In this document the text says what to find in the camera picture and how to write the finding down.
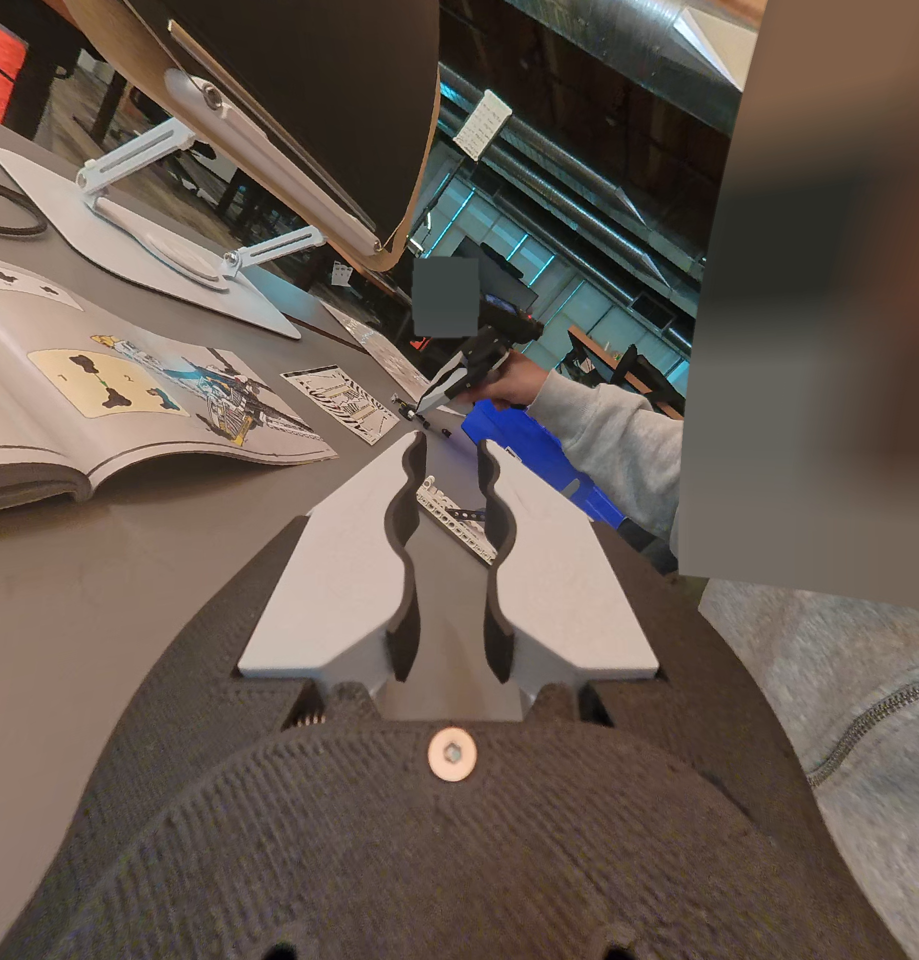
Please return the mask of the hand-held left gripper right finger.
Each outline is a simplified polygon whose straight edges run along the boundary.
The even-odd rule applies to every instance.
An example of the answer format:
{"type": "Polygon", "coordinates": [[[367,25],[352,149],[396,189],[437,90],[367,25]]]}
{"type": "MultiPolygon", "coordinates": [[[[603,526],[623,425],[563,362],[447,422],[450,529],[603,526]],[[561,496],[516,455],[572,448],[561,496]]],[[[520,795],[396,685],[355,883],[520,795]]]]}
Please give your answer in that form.
{"type": "Polygon", "coordinates": [[[645,681],[659,662],[586,513],[492,439],[477,446],[488,571],[484,652],[518,689],[645,681]]]}

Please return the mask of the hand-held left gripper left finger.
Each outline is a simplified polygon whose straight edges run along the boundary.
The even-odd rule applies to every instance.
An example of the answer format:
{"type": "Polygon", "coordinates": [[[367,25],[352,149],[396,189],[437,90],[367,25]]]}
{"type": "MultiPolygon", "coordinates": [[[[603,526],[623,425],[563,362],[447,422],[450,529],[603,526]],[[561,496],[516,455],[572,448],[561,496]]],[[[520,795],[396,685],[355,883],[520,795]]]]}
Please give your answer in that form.
{"type": "Polygon", "coordinates": [[[405,434],[316,504],[237,663],[244,678],[405,682],[420,617],[406,544],[427,438],[405,434]]]}

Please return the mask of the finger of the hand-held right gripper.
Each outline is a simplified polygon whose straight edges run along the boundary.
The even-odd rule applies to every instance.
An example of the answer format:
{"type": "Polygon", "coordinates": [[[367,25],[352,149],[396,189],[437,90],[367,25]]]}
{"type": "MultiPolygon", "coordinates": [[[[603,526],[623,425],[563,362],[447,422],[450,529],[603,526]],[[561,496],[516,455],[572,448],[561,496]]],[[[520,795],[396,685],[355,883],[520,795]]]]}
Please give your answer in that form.
{"type": "Polygon", "coordinates": [[[454,356],[449,364],[443,366],[442,370],[430,385],[442,378],[469,378],[470,389],[466,392],[467,394],[473,387],[481,382],[481,363],[474,362],[470,357],[454,356]]]}
{"type": "Polygon", "coordinates": [[[462,397],[469,389],[469,378],[441,378],[435,381],[415,404],[414,417],[426,418],[434,409],[449,407],[457,401],[463,402],[462,397]]]}

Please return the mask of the zebra sticker sheet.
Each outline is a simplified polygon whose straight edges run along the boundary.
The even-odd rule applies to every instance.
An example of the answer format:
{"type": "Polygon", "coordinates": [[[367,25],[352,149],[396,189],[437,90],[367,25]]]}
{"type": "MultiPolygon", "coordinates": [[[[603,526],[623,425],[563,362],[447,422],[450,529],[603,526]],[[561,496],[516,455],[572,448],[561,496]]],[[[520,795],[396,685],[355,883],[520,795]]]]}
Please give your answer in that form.
{"type": "Polygon", "coordinates": [[[396,414],[339,366],[285,372],[281,378],[371,447],[398,423],[396,414]]]}

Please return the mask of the white toy beam assembly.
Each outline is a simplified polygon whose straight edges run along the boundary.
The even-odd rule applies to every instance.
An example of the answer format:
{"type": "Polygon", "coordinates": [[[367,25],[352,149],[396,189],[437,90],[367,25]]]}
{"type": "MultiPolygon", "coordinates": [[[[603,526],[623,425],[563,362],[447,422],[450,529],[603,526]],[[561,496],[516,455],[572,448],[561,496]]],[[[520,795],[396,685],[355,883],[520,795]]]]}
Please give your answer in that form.
{"type": "Polygon", "coordinates": [[[486,534],[486,512],[462,509],[428,475],[416,491],[418,505],[438,526],[454,537],[468,552],[487,567],[493,565],[497,551],[486,534]]]}

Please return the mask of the instruction booklet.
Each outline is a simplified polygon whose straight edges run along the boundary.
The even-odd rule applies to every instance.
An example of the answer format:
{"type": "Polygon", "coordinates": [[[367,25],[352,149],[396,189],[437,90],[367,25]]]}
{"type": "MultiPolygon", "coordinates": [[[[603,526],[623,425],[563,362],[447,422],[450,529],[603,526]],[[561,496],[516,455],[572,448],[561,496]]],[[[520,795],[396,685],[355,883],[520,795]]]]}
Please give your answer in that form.
{"type": "Polygon", "coordinates": [[[274,466],[337,453],[229,351],[144,330],[0,261],[0,510],[93,497],[172,454],[274,466]]]}

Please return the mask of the person's right forearm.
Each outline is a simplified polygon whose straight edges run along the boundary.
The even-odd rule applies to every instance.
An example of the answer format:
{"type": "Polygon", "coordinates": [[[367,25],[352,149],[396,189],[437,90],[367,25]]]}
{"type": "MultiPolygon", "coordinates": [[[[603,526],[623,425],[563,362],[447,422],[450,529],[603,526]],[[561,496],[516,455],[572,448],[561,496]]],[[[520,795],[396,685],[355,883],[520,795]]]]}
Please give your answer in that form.
{"type": "Polygon", "coordinates": [[[639,394],[550,372],[528,414],[621,513],[678,556],[683,423],[639,394]]]}

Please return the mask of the person's right hand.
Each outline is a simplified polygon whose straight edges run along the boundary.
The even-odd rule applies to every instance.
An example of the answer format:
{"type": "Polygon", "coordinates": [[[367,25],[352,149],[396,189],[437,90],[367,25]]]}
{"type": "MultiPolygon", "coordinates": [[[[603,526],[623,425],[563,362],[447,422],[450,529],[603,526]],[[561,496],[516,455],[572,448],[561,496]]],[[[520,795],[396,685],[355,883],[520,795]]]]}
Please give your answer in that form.
{"type": "Polygon", "coordinates": [[[523,353],[512,350],[502,363],[459,395],[464,403],[489,400],[497,408],[528,407],[538,397],[550,372],[523,353]]]}

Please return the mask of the white printed paper sheet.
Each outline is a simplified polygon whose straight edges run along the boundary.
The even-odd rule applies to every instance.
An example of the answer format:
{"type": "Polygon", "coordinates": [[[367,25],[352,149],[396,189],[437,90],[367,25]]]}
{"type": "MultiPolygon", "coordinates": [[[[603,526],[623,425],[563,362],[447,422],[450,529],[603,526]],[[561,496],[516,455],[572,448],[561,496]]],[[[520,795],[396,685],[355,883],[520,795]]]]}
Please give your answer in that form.
{"type": "Polygon", "coordinates": [[[380,331],[354,318],[330,303],[323,302],[333,318],[403,389],[413,403],[420,401],[430,386],[425,377],[406,356],[380,331]]]}

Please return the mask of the blue storage bin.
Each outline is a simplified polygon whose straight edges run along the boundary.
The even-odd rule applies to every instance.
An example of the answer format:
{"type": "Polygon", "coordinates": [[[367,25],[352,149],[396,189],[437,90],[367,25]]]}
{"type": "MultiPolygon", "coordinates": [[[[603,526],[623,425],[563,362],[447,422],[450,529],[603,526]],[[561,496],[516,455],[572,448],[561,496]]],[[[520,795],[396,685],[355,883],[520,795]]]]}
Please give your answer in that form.
{"type": "Polygon", "coordinates": [[[498,409],[490,400],[477,402],[461,428],[474,443],[491,440],[541,479],[560,491],[593,521],[618,529],[626,519],[611,499],[565,456],[561,442],[525,410],[498,409]]]}

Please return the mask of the wooden standing desk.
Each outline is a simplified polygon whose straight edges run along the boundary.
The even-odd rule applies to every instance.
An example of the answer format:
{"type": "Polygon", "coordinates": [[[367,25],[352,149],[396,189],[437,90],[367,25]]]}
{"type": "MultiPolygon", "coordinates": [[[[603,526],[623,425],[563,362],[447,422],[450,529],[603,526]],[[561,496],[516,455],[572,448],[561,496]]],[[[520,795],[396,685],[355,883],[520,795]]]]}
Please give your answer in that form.
{"type": "Polygon", "coordinates": [[[562,361],[566,375],[585,386],[607,383],[633,392],[645,398],[654,412],[683,421],[684,396],[635,345],[616,357],[576,325],[570,325],[567,333],[571,349],[562,361]]]}

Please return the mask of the white perforated panel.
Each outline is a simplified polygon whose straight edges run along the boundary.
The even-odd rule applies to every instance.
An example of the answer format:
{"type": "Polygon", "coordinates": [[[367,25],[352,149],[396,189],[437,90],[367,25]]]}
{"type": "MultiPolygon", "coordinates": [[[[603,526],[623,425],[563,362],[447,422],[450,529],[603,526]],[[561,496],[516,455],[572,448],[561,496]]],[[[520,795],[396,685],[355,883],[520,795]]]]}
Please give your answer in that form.
{"type": "Polygon", "coordinates": [[[513,115],[512,108],[487,89],[459,127],[453,143],[471,161],[479,162],[513,115]]]}

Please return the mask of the laptop on stand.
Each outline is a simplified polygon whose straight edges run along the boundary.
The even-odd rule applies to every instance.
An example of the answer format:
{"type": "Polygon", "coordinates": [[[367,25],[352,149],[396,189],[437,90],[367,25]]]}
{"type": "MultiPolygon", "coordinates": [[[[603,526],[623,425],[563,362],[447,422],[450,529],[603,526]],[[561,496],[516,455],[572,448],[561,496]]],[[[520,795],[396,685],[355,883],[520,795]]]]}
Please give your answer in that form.
{"type": "Polygon", "coordinates": [[[101,56],[362,272],[402,258],[440,115],[436,1],[69,1],[101,56]]]}

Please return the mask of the silver monitor stand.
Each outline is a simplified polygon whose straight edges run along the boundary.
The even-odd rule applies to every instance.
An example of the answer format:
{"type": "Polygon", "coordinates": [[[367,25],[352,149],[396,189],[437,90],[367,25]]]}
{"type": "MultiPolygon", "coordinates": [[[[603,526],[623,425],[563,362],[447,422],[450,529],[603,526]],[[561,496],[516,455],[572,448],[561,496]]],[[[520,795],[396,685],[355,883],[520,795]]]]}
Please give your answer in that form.
{"type": "Polygon", "coordinates": [[[179,118],[168,119],[117,149],[85,162],[74,179],[66,178],[13,150],[0,148],[0,168],[58,234],[83,258],[107,273],[151,292],[221,314],[298,341],[298,327],[251,281],[260,265],[342,239],[347,246],[373,235],[330,198],[306,174],[293,167],[219,88],[180,69],[165,72],[169,92],[191,107],[205,131],[179,118]],[[309,224],[251,246],[214,253],[113,200],[119,181],[154,162],[190,149],[198,140],[219,145],[228,136],[246,148],[261,173],[285,174],[286,185],[311,189],[309,224]]]}

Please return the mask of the silver ventilation duct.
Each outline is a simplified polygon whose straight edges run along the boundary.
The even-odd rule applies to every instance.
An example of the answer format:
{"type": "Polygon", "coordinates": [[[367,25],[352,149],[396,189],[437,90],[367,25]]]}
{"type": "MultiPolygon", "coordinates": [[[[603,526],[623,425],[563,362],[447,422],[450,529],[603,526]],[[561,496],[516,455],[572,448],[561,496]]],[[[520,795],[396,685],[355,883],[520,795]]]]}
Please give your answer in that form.
{"type": "Polygon", "coordinates": [[[440,2],[441,77],[491,90],[507,150],[642,253],[623,265],[696,311],[739,93],[676,36],[685,2],[440,2]]]}

